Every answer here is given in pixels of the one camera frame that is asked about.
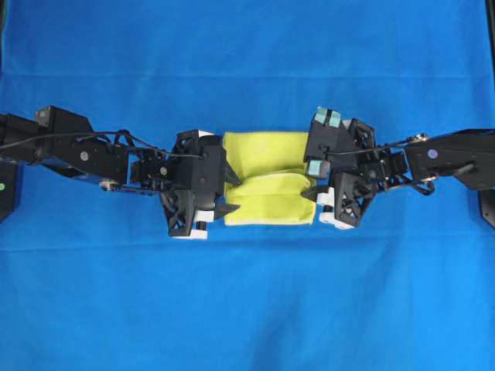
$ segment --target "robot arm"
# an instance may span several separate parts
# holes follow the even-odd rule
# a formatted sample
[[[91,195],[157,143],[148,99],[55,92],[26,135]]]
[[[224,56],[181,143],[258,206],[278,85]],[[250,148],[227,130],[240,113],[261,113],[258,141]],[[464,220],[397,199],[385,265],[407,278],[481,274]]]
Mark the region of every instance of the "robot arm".
[[[42,165],[105,191],[158,194],[171,237],[207,238],[207,223],[236,209],[219,202],[224,183],[240,184],[216,135],[180,133],[173,150],[164,151],[128,131],[95,132],[85,117],[53,106],[37,111],[34,121],[0,115],[0,159],[0,221],[15,207],[22,164]]]
[[[309,130],[306,174],[328,179],[302,194],[323,206],[319,220],[340,229],[359,226],[373,198],[405,186],[425,196],[433,181],[454,176],[479,193],[483,218],[495,227],[495,130],[465,130],[437,138],[419,134],[377,146],[374,129],[319,108]]]

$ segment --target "wire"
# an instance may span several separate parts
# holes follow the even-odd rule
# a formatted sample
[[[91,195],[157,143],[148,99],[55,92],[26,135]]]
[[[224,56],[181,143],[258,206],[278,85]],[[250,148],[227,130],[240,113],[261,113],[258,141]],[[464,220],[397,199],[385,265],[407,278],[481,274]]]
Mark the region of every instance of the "wire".
[[[132,134],[123,133],[122,131],[93,131],[93,132],[86,132],[86,133],[42,134],[42,135],[36,135],[34,137],[31,137],[31,138],[22,139],[21,141],[14,141],[13,143],[8,143],[6,145],[0,145],[0,151],[3,149],[16,147],[18,145],[24,145],[25,143],[29,143],[31,141],[38,141],[39,139],[66,138],[66,137],[75,137],[76,139],[78,139],[78,138],[88,139],[88,138],[101,137],[103,135],[120,135],[122,137],[130,138],[130,139],[138,142],[139,144],[144,145],[145,147],[150,148],[154,151],[157,151],[158,153],[161,153],[163,155],[168,155],[168,156],[172,156],[172,157],[184,157],[184,158],[203,158],[203,156],[201,156],[201,155],[189,155],[186,153],[180,154],[180,153],[173,153],[173,152],[165,151],[163,149],[155,147],[154,145],[150,145],[149,143],[143,141],[142,139],[136,138]]]
[[[360,153],[368,153],[368,152],[376,152],[376,151],[383,151],[385,149],[404,149],[407,146],[405,145],[382,145],[380,147],[375,147],[375,148],[366,148],[366,149],[354,149],[352,151],[325,151],[327,155],[359,155]]]

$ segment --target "black cable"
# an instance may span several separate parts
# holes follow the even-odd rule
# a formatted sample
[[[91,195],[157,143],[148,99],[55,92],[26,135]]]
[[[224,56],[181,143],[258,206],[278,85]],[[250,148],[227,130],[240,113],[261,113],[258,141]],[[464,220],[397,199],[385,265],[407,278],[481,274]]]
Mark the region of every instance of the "black cable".
[[[94,132],[86,132],[86,133],[60,133],[60,134],[41,134],[41,135],[36,135],[31,138],[27,139],[22,139],[21,141],[14,141],[13,143],[8,143],[6,145],[0,145],[0,151],[3,149],[11,148],[11,147],[16,147],[18,145],[24,145],[25,143],[29,143],[31,141],[37,141],[39,139],[50,139],[50,138],[66,138],[66,137],[74,137],[75,139],[82,138],[82,139],[89,139],[89,138],[96,138],[96,137],[101,137],[104,135],[120,135],[122,137],[130,138],[136,142],[138,142],[141,145],[144,145],[145,147],[148,147],[154,151],[157,151],[158,153],[161,153],[163,155],[168,155],[172,157],[185,157],[185,158],[203,158],[203,156],[200,155],[188,155],[185,153],[173,153],[169,151],[165,151],[163,149],[160,149],[158,147],[155,147],[154,145],[150,145],[149,143],[136,138],[132,134],[128,133],[123,133],[122,131],[94,131]]]
[[[368,153],[368,152],[376,152],[376,151],[384,151],[386,149],[404,149],[406,145],[382,145],[380,147],[375,148],[365,148],[365,149],[354,149],[352,151],[325,151],[326,155],[359,155],[360,153]]]
[[[423,196],[430,196],[435,191],[435,184],[431,180],[428,180],[427,182],[423,180],[413,181],[404,174],[398,174],[398,177],[401,178],[404,181],[404,183],[393,185],[392,187],[389,187],[387,191],[392,191],[404,187],[412,187],[415,191],[421,193]],[[421,184],[427,186],[428,188],[426,189],[420,187]]]

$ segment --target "yellow cloth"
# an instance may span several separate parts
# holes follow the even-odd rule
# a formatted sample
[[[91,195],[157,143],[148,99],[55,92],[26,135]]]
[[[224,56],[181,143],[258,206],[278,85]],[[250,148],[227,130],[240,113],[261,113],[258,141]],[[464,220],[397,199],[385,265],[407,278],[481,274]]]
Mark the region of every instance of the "yellow cloth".
[[[225,216],[225,224],[312,223],[316,204],[300,195],[315,184],[304,176],[307,138],[289,132],[224,135],[227,160],[243,182],[225,187],[226,201],[241,206]]]

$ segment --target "blue backdrop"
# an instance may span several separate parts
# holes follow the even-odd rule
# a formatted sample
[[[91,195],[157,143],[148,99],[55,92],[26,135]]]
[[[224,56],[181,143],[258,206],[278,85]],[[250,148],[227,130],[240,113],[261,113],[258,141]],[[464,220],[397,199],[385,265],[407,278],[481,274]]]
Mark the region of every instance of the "blue backdrop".
[[[177,132],[303,131],[317,106],[379,142],[493,127],[481,0],[15,0],[0,112],[53,104],[170,148]],[[167,237],[156,198],[26,168],[0,225],[2,370],[495,367],[495,232],[453,179],[362,226]]]

